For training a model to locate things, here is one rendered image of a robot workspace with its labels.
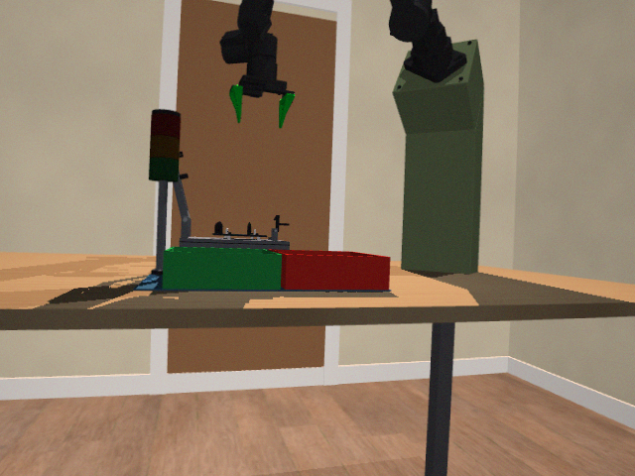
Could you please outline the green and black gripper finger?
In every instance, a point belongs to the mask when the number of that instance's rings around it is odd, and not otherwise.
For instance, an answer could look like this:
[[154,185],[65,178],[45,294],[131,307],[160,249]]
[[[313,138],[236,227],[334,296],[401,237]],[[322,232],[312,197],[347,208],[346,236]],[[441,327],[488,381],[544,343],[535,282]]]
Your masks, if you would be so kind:
[[242,107],[242,90],[243,86],[233,85],[229,96],[236,111],[237,122],[240,123],[241,107]]
[[[286,93],[286,95],[279,102],[279,128],[281,129],[286,117],[286,114],[295,98],[295,94]],[[284,106],[284,107],[283,107]]]

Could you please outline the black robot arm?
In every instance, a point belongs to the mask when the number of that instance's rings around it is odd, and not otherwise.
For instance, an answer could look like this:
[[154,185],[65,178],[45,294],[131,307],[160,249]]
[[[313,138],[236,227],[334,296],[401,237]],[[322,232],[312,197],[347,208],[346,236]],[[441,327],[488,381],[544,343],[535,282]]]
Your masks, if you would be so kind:
[[[411,56],[404,60],[405,70],[438,83],[467,63],[466,54],[452,49],[451,38],[446,37],[437,8],[432,9],[433,0],[390,2],[390,36],[413,45]],[[274,0],[242,0],[237,19],[239,30],[226,32],[220,40],[224,61],[228,64],[247,62],[246,75],[251,75],[252,57],[263,55],[266,60],[268,57],[277,59],[278,39],[268,33],[273,5]]]

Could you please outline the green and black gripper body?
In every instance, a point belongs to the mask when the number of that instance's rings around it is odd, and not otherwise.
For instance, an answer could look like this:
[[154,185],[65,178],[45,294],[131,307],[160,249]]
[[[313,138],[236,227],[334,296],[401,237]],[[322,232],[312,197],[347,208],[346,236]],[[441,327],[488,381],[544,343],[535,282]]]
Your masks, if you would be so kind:
[[260,97],[261,91],[282,94],[295,94],[287,90],[287,81],[276,80],[276,60],[272,57],[263,59],[258,55],[251,59],[251,75],[242,75],[238,85],[243,86],[243,95]]

